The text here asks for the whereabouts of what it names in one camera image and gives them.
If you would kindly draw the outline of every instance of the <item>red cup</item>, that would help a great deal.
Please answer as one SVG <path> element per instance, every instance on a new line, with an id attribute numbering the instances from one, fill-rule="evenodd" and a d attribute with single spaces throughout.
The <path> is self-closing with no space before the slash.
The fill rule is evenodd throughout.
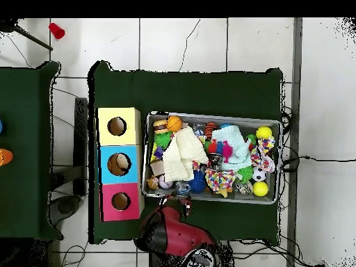
<path id="1" fill-rule="evenodd" d="M 57 26 L 54 22 L 52 22 L 48 26 L 48 28 L 52 32 L 52 34 L 54 34 L 54 37 L 56 37 L 56 39 L 61 39 L 65 35 L 64 30 Z"/>

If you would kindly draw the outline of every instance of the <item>green tablecloth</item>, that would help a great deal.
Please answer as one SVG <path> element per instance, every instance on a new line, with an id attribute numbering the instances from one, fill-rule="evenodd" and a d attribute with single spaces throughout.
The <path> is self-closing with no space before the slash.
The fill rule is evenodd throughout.
<path id="1" fill-rule="evenodd" d="M 0 67 L 0 237 L 62 238 L 47 220 L 51 151 L 50 85 L 58 63 L 38 69 Z"/>
<path id="2" fill-rule="evenodd" d="M 266 73 L 158 73 L 118 72 L 104 61 L 89 72 L 90 133 L 90 235 L 95 243 L 108 239 L 138 237 L 143 218 L 158 204 L 145 198 L 140 220 L 100 222 L 97 179 L 97 146 L 93 137 L 94 108 L 135 107 L 141 112 L 142 128 L 150 111 L 222 115 L 241 118 L 281 120 L 279 69 Z M 186 222 L 197 225 L 218 240 L 265 238 L 277 245 L 277 202 L 272 205 L 206 202 L 194 200 Z"/>

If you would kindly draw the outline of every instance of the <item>white cloth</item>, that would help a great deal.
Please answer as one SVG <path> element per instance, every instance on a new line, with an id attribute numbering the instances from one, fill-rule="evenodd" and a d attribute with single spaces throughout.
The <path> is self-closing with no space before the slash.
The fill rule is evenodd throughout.
<path id="1" fill-rule="evenodd" d="M 190 127 L 179 130 L 163 153 L 166 181 L 192 180 L 193 161 L 207 164 L 208 157 L 197 136 Z"/>

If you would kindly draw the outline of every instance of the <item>yellow cube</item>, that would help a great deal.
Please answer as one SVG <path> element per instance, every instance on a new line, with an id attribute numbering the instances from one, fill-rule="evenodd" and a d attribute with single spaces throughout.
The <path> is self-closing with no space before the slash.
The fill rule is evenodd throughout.
<path id="1" fill-rule="evenodd" d="M 101 146 L 141 144 L 140 112 L 135 108 L 97 108 L 95 119 Z"/>

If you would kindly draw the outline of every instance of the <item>gray plastic bin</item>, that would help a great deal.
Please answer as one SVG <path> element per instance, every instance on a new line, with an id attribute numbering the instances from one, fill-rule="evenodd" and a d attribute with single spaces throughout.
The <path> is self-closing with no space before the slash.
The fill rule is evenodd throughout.
<path id="1" fill-rule="evenodd" d="M 257 197 L 256 195 L 242 195 L 240 193 L 228 193 L 227 198 L 222 195 L 214 195 L 210 192 L 203 192 L 200 194 L 191 193 L 192 200 L 206 200 L 216 202 L 243 202 L 250 204 L 273 204 L 278 199 L 278 190 L 280 183 L 280 166 L 282 162 L 282 123 L 275 120 L 258 120 L 258 119 L 245 119 L 245 118 L 232 118 L 232 117 L 219 117 L 212 115 L 193 115 L 186 113 L 162 113 L 151 112 L 146 117 L 146 139 L 145 139 L 145 153 L 143 163 L 143 177 L 142 177 L 142 191 L 148 197 L 163 197 L 168 193 L 173 192 L 174 188 L 162 189 L 158 188 L 152 190 L 147 185 L 147 180 L 151 177 L 152 171 L 149 166 L 149 159 L 152 153 L 152 146 L 154 142 L 154 131 L 152 124 L 154 121 L 168 119 L 169 115 L 178 115 L 183 122 L 189 123 L 208 123 L 215 122 L 218 126 L 223 123 L 235 124 L 239 127 L 243 137 L 248 134 L 255 134 L 260 126 L 268 126 L 272 130 L 272 135 L 275 137 L 275 146 L 272 148 L 273 160 L 275 162 L 275 171 L 267 173 L 265 182 L 268 184 L 268 193 L 264 197 Z"/>

